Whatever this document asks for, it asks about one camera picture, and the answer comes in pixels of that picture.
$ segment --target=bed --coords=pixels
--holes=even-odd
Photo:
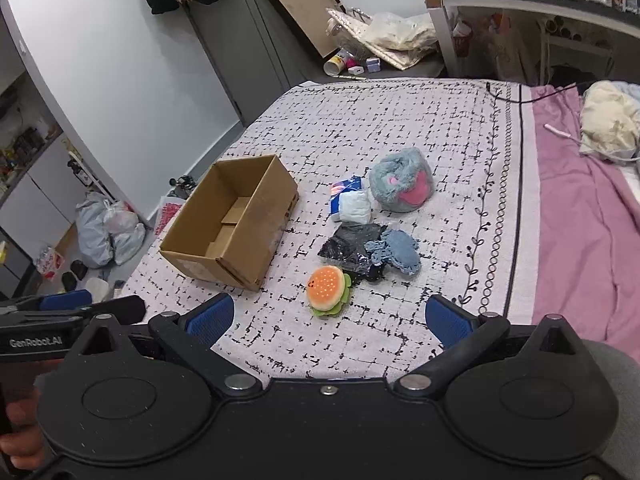
[[[577,138],[575,89],[518,103],[552,91],[491,82],[493,94],[516,101],[507,102],[484,82],[426,78],[293,88],[224,155],[276,153],[299,184],[261,290],[181,275],[159,254],[161,235],[124,294],[145,300],[148,319],[229,293],[234,323],[212,349],[265,383],[397,379],[442,351],[424,320],[434,293],[518,324],[560,312],[582,337],[640,360],[640,205],[620,168],[578,155],[574,142],[544,129],[549,123]],[[384,280],[353,287],[340,316],[313,316],[306,279],[337,227],[328,217],[329,184],[366,176],[376,160],[407,146],[425,154],[437,192],[412,213],[375,206],[374,221],[420,241],[421,272],[408,278],[387,269]]]

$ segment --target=hamburger plush toy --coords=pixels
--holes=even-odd
[[[349,299],[351,277],[334,266],[320,267],[306,282],[306,298],[316,316],[338,314]]]

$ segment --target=blue fluffy plush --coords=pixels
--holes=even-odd
[[[399,229],[387,229],[380,235],[380,240],[364,244],[367,252],[371,253],[371,263],[380,265],[388,262],[409,276],[420,270],[418,247],[413,237]]]
[[[391,153],[371,168],[369,187],[384,209],[407,213],[433,195],[431,168],[418,148]]]

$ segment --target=pink mouth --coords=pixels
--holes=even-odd
[[[389,182],[392,184],[396,184],[398,180],[392,176],[389,179]],[[415,186],[413,189],[409,189],[407,191],[402,191],[398,194],[398,196],[409,205],[420,205],[429,195],[429,184],[427,182],[427,174],[424,170],[420,170],[415,177]]]

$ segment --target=pink blanket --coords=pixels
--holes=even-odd
[[[532,89],[532,97],[552,93]],[[533,104],[540,170],[540,260],[533,314],[563,314],[583,338],[640,362],[640,205],[620,170],[550,133],[580,134],[575,89]]]

